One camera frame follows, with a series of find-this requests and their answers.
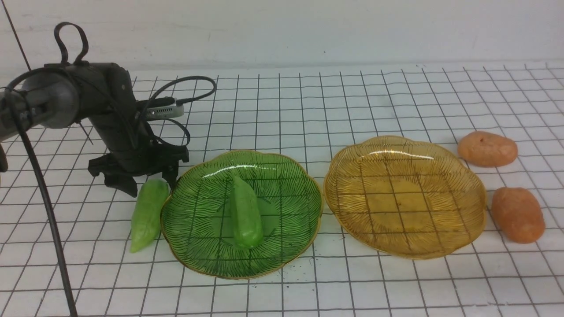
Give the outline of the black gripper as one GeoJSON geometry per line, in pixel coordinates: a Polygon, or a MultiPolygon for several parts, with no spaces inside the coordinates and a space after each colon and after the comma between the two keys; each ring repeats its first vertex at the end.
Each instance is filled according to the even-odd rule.
{"type": "Polygon", "coordinates": [[[92,159],[88,171],[104,175],[104,184],[131,197],[137,197],[133,177],[162,173],[170,189],[177,186],[180,162],[189,162],[187,146],[164,142],[153,132],[141,112],[147,102],[128,102],[119,110],[107,110],[89,117],[108,149],[92,159]]]}

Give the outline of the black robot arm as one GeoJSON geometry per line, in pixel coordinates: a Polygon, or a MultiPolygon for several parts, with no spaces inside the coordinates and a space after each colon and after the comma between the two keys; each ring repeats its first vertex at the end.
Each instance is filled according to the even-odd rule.
{"type": "Polygon", "coordinates": [[[108,153],[89,161],[93,177],[104,175],[109,188],[137,197],[136,177],[161,174],[174,189],[180,161],[189,161],[186,146],[158,138],[149,121],[158,106],[182,111],[175,98],[137,100],[129,73],[115,63],[53,64],[30,71],[1,89],[1,140],[37,125],[64,129],[87,119],[108,153]]]}

